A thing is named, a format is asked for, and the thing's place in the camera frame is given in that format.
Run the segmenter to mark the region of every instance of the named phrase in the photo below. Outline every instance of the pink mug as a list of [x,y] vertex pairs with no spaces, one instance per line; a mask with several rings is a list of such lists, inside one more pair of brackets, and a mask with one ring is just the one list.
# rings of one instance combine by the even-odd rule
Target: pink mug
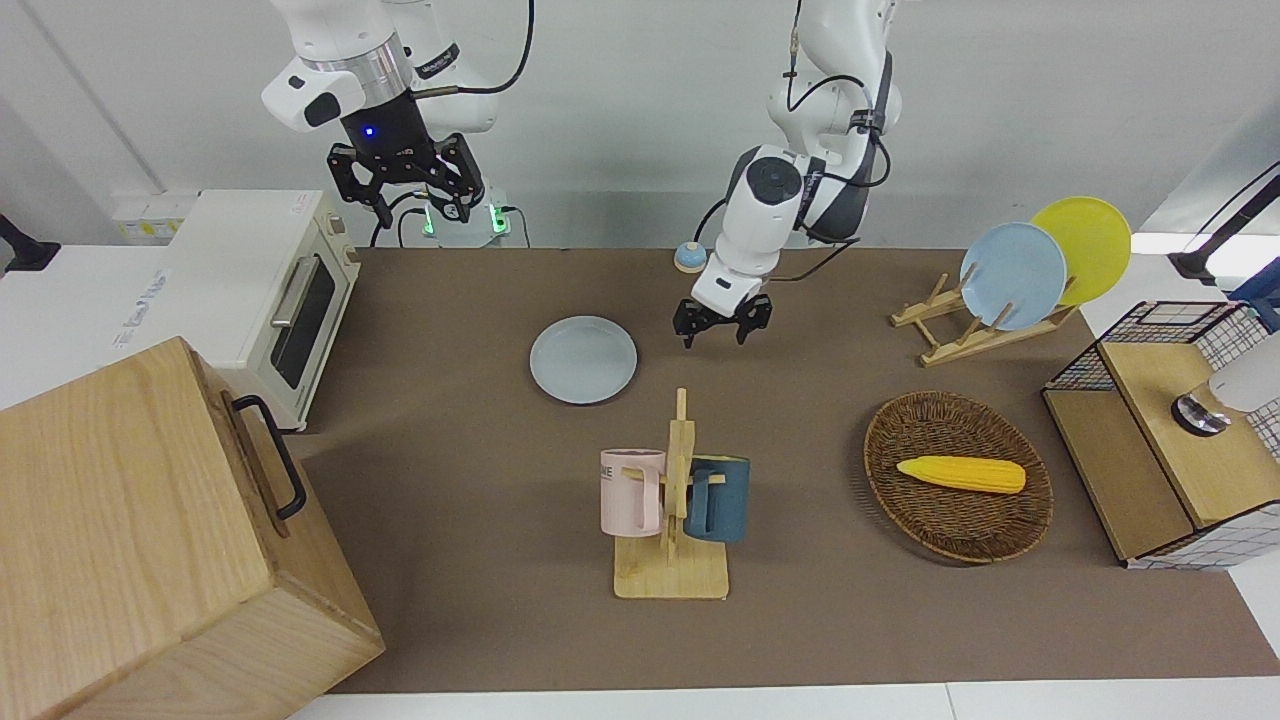
[[[622,538],[662,532],[662,474],[667,454],[660,450],[600,451],[600,529]],[[643,479],[628,477],[637,471]]]

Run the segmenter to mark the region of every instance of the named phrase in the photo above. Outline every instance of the woven basket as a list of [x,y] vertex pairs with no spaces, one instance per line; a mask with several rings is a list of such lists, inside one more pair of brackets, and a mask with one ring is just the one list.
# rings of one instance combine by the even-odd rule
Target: woven basket
[[[897,470],[920,455],[1011,460],[1027,470],[1015,495],[929,484]],[[867,430],[867,478],[881,507],[924,547],[965,562],[1018,557],[1044,537],[1053,515],[1048,471],[1036,448],[995,410],[950,392],[913,392],[887,402]]]

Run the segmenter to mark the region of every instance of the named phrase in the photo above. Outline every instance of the wooden box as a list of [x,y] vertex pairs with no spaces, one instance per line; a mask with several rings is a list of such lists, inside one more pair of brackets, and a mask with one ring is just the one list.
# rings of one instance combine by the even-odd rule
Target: wooden box
[[1280,537],[1280,465],[1248,420],[1204,438],[1170,404],[1213,370],[1192,343],[1102,342],[1115,389],[1046,389],[1111,546],[1129,568],[1221,569]]
[[285,717],[381,651],[306,477],[182,340],[0,413],[0,719]]

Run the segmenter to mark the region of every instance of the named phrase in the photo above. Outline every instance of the white plate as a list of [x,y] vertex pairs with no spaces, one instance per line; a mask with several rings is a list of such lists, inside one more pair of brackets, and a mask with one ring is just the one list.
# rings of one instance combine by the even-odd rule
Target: white plate
[[627,387],[636,372],[636,346],[627,331],[604,318],[564,318],[534,341],[529,369],[547,395],[590,405]]
[[1030,223],[1005,223],[987,231],[965,252],[960,277],[974,263],[978,268],[960,295],[965,307],[987,325],[1012,302],[1014,309],[1000,322],[1001,331],[1020,331],[1043,320],[1066,287],[1062,249],[1053,236]]

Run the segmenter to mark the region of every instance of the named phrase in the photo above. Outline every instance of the plate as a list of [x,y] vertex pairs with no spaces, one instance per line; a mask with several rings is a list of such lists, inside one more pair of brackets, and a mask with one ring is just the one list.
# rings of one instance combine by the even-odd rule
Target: plate
[[572,405],[608,400],[636,372],[636,345],[621,325],[594,315],[553,323],[534,341],[529,369],[538,387]]
[[1043,320],[1066,286],[1066,259],[1053,237],[1030,223],[1006,223],[987,231],[964,255],[960,277],[974,269],[960,291],[975,318],[991,325],[1005,305],[1014,309],[997,329],[1020,331]]
[[1062,305],[1080,305],[1120,282],[1129,268],[1133,232],[1120,210],[1097,197],[1065,197],[1032,218],[1053,236],[1066,258],[1066,275],[1075,278],[1062,293]]

